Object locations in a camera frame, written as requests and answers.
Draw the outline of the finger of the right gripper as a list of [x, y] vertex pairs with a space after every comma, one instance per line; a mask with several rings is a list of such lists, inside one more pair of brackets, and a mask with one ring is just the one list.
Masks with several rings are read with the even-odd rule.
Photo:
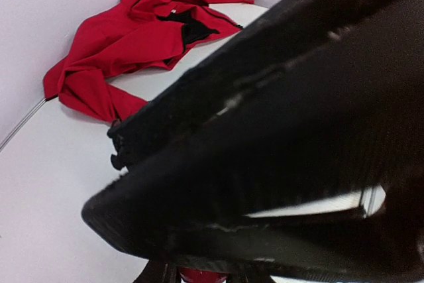
[[423, 278], [423, 0], [250, 82], [81, 216], [112, 247], [259, 279]]
[[350, 32], [395, 0], [281, 0], [108, 131], [117, 170], [158, 152], [216, 116], [250, 82]]

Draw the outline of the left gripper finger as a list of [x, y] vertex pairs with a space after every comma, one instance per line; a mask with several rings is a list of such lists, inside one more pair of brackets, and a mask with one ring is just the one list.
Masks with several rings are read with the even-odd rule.
[[149, 260], [134, 283], [176, 283], [178, 271], [174, 265]]

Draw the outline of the red nail polish bottle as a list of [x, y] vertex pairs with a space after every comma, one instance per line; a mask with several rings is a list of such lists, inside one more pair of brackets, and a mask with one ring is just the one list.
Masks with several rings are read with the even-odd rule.
[[178, 268], [181, 279], [187, 283], [223, 283], [228, 275], [192, 268]]

